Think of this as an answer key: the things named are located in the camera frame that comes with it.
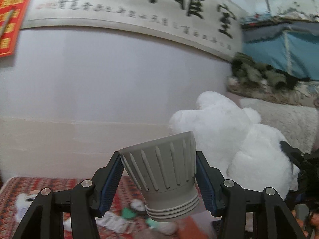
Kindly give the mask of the large white plush toy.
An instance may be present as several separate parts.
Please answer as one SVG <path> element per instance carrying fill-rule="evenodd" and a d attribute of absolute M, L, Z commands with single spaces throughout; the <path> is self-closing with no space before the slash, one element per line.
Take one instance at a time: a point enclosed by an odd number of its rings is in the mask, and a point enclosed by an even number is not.
<path fill-rule="evenodd" d="M 203 92 L 196 109 L 174 113 L 169 129 L 171 134 L 192 131 L 210 166 L 245 189 L 273 187 L 285 199 L 298 174 L 282 151 L 282 132 L 262 124 L 256 110 L 242 109 L 217 92 Z"/>

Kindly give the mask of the white paper packet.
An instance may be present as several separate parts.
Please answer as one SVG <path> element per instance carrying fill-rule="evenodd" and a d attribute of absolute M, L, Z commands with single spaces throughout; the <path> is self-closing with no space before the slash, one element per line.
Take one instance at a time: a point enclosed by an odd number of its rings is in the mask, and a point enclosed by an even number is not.
<path fill-rule="evenodd" d="M 130 234 L 133 232 L 135 225 L 113 212 L 106 212 L 102 217 L 95 218 L 98 226 L 111 230 L 117 234 Z"/>

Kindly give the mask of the small white purple plush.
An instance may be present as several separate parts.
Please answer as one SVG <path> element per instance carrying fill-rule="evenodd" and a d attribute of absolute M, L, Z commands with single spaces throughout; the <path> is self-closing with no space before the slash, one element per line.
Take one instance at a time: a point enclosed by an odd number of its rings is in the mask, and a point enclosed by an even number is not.
<path fill-rule="evenodd" d="M 25 213 L 29 209 L 29 206 L 32 204 L 33 200 L 39 193 L 39 190 L 32 190 L 31 193 L 20 193 L 16 198 L 15 208 L 16 215 L 15 219 L 18 223 L 22 220 Z"/>

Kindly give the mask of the patterned red bedspread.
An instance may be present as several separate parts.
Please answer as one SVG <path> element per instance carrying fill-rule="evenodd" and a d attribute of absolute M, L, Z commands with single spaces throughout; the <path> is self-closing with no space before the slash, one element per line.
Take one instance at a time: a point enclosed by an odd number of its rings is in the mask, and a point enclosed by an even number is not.
<path fill-rule="evenodd" d="M 155 189 L 145 183 L 138 184 L 135 179 L 123 185 L 124 178 L 121 173 L 100 169 L 93 178 L 74 183 L 67 190 L 56 192 L 54 185 L 47 183 L 28 207 L 14 238 L 63 238 L 64 213 L 72 217 L 73 238 L 100 238 L 102 234 L 96 218 L 102 219 L 112 213 L 116 203 L 124 198 L 122 188 L 128 193 L 135 188 L 139 199 L 146 193 L 159 200 L 159 210 L 147 204 L 146 211 L 159 223 L 173 224 L 178 238 L 206 238 L 191 217 L 199 203 L 194 175 L 182 177 L 180 182 L 174 178 L 165 182 L 158 180 Z"/>

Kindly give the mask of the white lace cloth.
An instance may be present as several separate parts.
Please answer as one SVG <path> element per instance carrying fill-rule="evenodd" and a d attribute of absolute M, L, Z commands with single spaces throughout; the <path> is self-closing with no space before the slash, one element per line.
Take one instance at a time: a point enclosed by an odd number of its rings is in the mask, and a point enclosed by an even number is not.
<path fill-rule="evenodd" d="M 262 123 L 281 131 L 288 143 L 304 153 L 318 150 L 318 110 L 313 107 L 270 103 L 242 98 L 242 108 L 252 108 L 261 115 Z"/>

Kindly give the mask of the salmon pink storage box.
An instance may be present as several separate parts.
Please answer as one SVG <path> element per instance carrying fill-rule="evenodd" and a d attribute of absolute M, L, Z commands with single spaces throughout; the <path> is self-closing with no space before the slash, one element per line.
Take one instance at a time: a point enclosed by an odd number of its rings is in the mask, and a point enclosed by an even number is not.
<path fill-rule="evenodd" d="M 180 239 L 208 239 L 211 231 L 205 225 L 200 224 L 193 217 L 188 216 L 176 222 L 178 224 L 177 236 Z"/>

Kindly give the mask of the floral quilt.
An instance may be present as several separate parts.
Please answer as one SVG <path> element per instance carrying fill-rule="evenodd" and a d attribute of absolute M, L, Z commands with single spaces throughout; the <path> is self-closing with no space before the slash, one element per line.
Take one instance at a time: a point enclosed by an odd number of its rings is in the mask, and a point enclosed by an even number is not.
<path fill-rule="evenodd" d="M 238 96 L 318 109 L 318 81 L 299 81 L 293 89 L 275 90 L 266 80 L 258 85 L 250 85 L 240 83 L 236 77 L 228 77 L 226 85 L 229 92 Z"/>

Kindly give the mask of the green clothes pile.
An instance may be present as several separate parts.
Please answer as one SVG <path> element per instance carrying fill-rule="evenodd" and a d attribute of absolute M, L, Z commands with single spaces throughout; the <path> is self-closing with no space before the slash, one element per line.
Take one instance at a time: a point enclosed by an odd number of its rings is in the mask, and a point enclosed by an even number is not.
<path fill-rule="evenodd" d="M 232 75 L 240 83 L 251 86 L 261 85 L 262 81 L 274 90 L 292 90 L 298 82 L 309 82 L 311 79 L 298 78 L 266 63 L 255 62 L 250 56 L 244 53 L 236 53 L 231 61 Z"/>

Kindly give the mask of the blue curtain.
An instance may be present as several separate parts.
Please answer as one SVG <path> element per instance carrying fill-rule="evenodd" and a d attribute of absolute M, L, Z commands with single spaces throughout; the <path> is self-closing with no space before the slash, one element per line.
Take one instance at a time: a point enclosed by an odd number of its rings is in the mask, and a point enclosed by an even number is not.
<path fill-rule="evenodd" d="M 243 53 L 296 78 L 318 81 L 318 21 L 241 18 Z"/>

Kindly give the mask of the white pole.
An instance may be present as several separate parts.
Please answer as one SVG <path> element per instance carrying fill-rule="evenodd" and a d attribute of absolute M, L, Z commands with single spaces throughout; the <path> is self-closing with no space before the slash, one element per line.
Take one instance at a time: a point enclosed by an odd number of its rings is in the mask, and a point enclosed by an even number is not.
<path fill-rule="evenodd" d="M 3 22 L 3 24 L 1 25 L 1 30 L 0 30 L 0 38 L 2 38 L 3 33 L 9 23 L 10 18 L 12 17 L 13 13 L 15 11 L 15 8 L 12 8 L 8 13 L 7 13 L 7 17 L 5 18 L 5 21 Z"/>

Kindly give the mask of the red paper sign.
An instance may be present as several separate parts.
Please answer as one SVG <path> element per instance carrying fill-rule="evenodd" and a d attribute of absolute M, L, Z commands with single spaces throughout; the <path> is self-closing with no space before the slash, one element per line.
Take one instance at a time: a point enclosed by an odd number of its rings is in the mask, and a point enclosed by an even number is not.
<path fill-rule="evenodd" d="M 1 57 L 7 57 L 14 53 L 18 34 L 24 20 L 24 15 L 30 0 L 1 0 L 1 25 L 7 17 L 7 13 L 15 8 L 12 17 L 1 38 Z"/>

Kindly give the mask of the calligraphy scroll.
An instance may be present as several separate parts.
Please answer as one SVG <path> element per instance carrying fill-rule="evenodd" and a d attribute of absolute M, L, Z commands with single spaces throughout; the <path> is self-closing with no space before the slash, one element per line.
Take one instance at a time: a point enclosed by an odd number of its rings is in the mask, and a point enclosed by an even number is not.
<path fill-rule="evenodd" d="M 23 28 L 90 26 L 159 37 L 230 61 L 245 10 L 231 0 L 31 0 Z"/>

